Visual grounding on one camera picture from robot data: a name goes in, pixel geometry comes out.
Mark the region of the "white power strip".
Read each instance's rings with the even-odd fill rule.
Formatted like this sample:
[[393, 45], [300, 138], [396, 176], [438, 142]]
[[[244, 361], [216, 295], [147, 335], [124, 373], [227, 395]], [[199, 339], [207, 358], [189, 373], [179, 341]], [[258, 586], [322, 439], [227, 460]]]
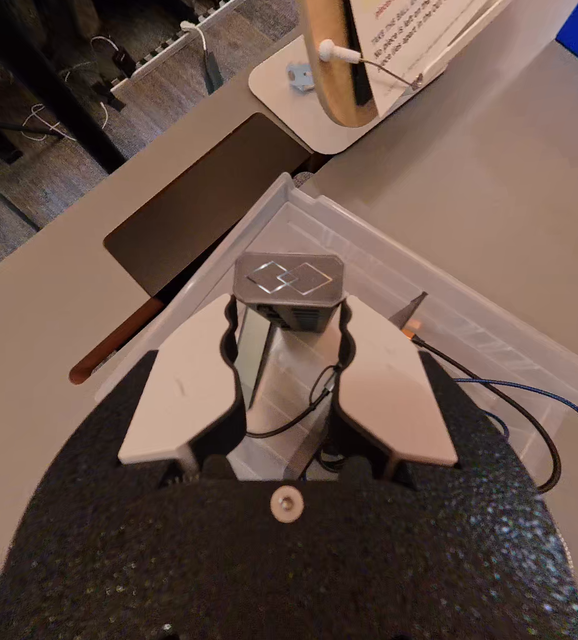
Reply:
[[156, 71], [166, 60], [188, 46], [191, 39], [196, 36], [201, 41], [201, 61], [203, 70], [206, 70], [206, 60], [213, 53], [206, 36], [208, 28], [223, 20], [230, 12], [233, 12], [242, 4], [244, 4], [244, 1], [211, 1], [210, 5], [203, 7], [200, 13], [194, 13], [194, 21], [182, 21], [178, 31], [173, 36], [161, 42], [155, 49], [136, 62], [135, 70], [131, 76], [117, 77], [110, 82], [109, 91], [111, 95], [116, 97], [120, 89], [131, 86], [136, 81]]

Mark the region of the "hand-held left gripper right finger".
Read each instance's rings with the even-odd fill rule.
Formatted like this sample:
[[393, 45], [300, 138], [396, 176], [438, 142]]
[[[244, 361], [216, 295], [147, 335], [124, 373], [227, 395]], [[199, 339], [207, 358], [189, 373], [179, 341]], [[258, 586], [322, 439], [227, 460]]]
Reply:
[[339, 329], [330, 409], [337, 452], [365, 459], [374, 479], [395, 479], [406, 463], [456, 468], [456, 447], [410, 338], [355, 295], [341, 304]]

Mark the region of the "black desk leg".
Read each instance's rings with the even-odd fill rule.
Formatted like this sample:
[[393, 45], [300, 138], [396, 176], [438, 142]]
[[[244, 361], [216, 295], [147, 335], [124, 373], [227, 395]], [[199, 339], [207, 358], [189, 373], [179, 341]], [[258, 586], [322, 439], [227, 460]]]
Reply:
[[81, 107], [44, 55], [23, 32], [0, 1], [0, 61], [67, 128], [80, 146], [108, 174], [125, 163], [125, 157], [108, 135]]

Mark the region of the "small light blue clip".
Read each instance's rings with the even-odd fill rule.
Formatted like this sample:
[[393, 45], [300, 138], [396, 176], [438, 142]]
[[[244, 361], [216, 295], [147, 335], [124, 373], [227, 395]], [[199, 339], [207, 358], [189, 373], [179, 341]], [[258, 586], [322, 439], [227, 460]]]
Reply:
[[288, 83], [292, 89], [302, 94], [314, 91], [315, 82], [309, 63], [291, 63], [286, 67]]

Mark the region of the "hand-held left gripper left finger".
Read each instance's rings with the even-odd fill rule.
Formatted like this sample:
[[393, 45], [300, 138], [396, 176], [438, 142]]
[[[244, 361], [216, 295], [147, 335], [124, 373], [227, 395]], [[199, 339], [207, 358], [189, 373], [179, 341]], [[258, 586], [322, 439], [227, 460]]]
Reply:
[[163, 341], [118, 451], [122, 464], [177, 460], [194, 475], [239, 446], [247, 420], [237, 327], [237, 300], [223, 294]]

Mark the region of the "clear plastic bin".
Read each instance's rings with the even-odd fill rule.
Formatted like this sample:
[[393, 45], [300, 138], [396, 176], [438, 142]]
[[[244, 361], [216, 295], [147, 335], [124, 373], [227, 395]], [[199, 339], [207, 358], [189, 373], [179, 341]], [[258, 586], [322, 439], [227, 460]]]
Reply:
[[[421, 338], [477, 373], [564, 396], [578, 406], [578, 356], [520, 322], [453, 277], [321, 196], [313, 199], [280, 176], [238, 222], [182, 290], [112, 364], [95, 394], [101, 402], [139, 359], [200, 309], [231, 292], [236, 259], [245, 252], [334, 254], [344, 264], [344, 291], [384, 317], [414, 295], [429, 295], [411, 322]], [[510, 443], [531, 473], [546, 445], [523, 418], [481, 385], [460, 385], [475, 404], [510, 428]]]

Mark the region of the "dark grey pointed tool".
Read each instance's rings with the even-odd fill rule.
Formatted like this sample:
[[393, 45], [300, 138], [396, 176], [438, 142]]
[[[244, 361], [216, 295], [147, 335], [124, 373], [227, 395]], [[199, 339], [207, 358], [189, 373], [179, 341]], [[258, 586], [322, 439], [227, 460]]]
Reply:
[[426, 291], [422, 291], [419, 295], [408, 302], [405, 307], [390, 316], [389, 322], [399, 330], [403, 330], [427, 296], [428, 293]]

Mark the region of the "black USB hub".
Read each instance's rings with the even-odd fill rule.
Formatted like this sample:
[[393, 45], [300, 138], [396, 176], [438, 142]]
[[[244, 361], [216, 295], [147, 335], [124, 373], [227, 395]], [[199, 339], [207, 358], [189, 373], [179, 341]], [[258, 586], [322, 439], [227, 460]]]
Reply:
[[308, 477], [339, 368], [343, 278], [335, 255], [244, 253], [235, 263], [247, 432], [231, 458], [246, 478]]

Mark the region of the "tan document stand white base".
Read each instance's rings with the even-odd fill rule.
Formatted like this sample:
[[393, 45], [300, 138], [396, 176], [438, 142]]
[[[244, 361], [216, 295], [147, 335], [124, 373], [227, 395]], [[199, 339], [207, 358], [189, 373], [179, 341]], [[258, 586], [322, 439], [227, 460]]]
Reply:
[[[442, 75], [451, 60], [492, 23], [509, 3], [487, 1], [442, 55], [425, 69], [420, 89], [415, 93], [406, 90], [386, 115], [393, 114]], [[302, 92], [290, 84], [288, 71], [301, 66], [309, 67], [303, 35], [294, 38], [257, 65], [249, 75], [248, 86], [253, 95], [313, 151], [329, 156], [339, 154], [386, 119], [385, 116], [376, 117], [362, 127], [344, 127], [333, 122], [322, 108], [315, 89]]]

